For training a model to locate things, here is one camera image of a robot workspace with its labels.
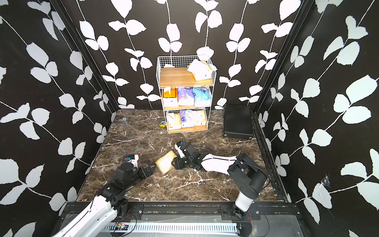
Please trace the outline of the pale yellow tissue pack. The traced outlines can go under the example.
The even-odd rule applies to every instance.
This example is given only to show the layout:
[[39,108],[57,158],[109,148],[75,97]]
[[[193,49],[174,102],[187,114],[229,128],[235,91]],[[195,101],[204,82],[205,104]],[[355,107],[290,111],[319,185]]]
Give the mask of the pale yellow tissue pack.
[[173,151],[169,151],[166,155],[163,157],[159,158],[155,164],[158,168],[158,170],[162,174],[166,174],[168,171],[174,168],[172,165],[173,160],[176,158],[176,154]]

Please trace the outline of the blue cartoon tissue pack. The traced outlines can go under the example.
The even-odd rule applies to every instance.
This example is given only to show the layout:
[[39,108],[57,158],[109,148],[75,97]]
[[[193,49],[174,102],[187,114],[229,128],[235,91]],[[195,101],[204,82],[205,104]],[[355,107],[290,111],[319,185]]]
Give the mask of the blue cartoon tissue pack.
[[194,87],[192,93],[196,107],[208,107],[211,105],[211,95],[207,87]]

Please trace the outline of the orange tissue pack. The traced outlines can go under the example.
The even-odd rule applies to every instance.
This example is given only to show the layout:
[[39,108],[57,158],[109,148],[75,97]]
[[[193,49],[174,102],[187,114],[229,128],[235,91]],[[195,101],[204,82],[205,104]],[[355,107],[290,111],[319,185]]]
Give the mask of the orange tissue pack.
[[178,107],[178,91],[177,88],[164,88],[162,94],[163,106],[166,107]]

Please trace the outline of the yellow green tissue pack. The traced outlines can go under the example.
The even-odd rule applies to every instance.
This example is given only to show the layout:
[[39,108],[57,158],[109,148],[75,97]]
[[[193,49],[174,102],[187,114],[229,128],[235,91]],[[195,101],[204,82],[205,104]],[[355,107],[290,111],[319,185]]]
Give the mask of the yellow green tissue pack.
[[206,112],[204,110],[197,110],[195,114],[195,125],[204,126],[207,123]]
[[212,79],[212,73],[217,71],[216,66],[206,61],[195,59],[187,68],[196,81]]

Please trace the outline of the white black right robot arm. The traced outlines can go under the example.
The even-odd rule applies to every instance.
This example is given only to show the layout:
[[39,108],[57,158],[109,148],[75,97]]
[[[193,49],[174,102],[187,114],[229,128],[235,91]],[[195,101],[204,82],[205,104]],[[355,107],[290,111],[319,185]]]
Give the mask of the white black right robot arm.
[[239,189],[239,195],[233,210],[221,210],[221,213],[238,220],[246,218],[251,204],[270,183],[268,173],[246,153],[239,153],[233,157],[216,156],[201,153],[190,142],[183,141],[176,143],[175,149],[179,157],[174,158],[171,164],[176,170],[189,167],[196,171],[222,173],[231,177]]

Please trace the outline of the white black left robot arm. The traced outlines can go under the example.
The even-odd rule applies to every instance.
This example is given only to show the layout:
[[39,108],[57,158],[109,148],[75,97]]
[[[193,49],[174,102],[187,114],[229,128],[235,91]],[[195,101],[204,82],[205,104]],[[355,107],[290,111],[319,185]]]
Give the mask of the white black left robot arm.
[[139,181],[152,176],[155,168],[155,164],[139,168],[130,162],[121,164],[114,176],[98,191],[92,202],[55,236],[97,236],[111,221],[127,214],[128,201],[124,197],[125,193]]

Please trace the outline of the yellow green tissue pack bottom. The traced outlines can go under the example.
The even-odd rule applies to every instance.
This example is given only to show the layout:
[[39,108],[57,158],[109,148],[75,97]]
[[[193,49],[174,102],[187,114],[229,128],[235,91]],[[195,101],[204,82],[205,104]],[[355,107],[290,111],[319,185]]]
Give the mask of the yellow green tissue pack bottom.
[[206,112],[204,110],[197,110],[195,114],[195,125],[204,126],[207,123]]

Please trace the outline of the purple white tissue pack bottom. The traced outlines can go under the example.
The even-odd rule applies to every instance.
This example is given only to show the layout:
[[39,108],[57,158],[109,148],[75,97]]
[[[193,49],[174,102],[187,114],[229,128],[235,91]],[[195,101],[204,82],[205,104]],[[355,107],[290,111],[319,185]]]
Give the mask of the purple white tissue pack bottom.
[[194,127],[196,125],[196,111],[180,110],[181,128]]

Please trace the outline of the beige tissue pack bottom shelf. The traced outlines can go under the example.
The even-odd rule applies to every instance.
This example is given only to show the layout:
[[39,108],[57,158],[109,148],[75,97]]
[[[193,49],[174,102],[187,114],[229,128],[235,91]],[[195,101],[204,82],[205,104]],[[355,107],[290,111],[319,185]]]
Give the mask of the beige tissue pack bottom shelf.
[[177,130],[181,129],[181,116],[179,113],[167,113],[167,127],[168,130]]

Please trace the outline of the purple cartoon tissue pack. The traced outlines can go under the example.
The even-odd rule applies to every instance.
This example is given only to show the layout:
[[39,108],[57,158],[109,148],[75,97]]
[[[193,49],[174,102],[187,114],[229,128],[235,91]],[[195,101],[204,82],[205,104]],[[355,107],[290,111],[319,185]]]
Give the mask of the purple cartoon tissue pack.
[[178,105],[194,106],[194,95],[191,87],[178,88]]

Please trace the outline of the small yellow toy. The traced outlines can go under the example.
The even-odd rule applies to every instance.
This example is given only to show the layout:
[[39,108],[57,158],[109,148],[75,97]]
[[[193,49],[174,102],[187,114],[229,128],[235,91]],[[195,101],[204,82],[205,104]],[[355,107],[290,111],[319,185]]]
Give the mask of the small yellow toy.
[[160,122],[160,127],[166,127],[167,126],[167,124],[166,124],[166,122],[165,121],[162,121],[162,122]]

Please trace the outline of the small circuit board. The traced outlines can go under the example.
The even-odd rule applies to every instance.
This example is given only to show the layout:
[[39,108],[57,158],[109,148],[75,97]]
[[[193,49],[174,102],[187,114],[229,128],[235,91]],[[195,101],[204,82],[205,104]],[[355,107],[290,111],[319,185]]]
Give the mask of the small circuit board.
[[126,232],[129,229],[129,223],[119,223],[115,225],[116,232]]

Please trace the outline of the black hard case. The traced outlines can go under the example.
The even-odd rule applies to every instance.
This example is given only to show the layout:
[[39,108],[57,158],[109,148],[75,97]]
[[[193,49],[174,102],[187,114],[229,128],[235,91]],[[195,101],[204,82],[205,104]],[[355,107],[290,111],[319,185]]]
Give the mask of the black hard case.
[[224,106],[224,136],[251,140],[254,135],[252,115],[249,106]]

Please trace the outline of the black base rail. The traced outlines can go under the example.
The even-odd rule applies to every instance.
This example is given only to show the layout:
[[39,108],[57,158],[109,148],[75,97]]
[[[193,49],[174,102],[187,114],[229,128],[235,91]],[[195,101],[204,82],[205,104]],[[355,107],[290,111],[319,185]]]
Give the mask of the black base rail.
[[[128,209],[140,220],[143,215],[221,215],[231,214],[234,210],[233,201],[165,201],[147,202],[130,201]],[[295,216],[302,220],[298,207],[294,204],[279,201],[255,201],[248,213],[253,219],[271,215]]]

